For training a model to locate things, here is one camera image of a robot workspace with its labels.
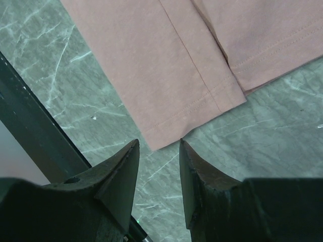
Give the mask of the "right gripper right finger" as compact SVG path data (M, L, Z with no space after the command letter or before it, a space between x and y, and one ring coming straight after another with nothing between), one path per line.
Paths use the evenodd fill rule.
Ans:
M179 166L192 241L322 241L321 178L238 181L185 140Z

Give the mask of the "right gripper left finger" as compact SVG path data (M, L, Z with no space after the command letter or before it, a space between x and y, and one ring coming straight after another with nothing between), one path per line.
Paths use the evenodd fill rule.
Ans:
M60 184L1 179L1 241L122 241L128 233L139 141Z

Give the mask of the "pink printed t shirt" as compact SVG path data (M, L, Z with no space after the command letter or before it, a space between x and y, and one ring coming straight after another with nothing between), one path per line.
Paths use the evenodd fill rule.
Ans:
M322 56L322 1L62 1L151 150Z

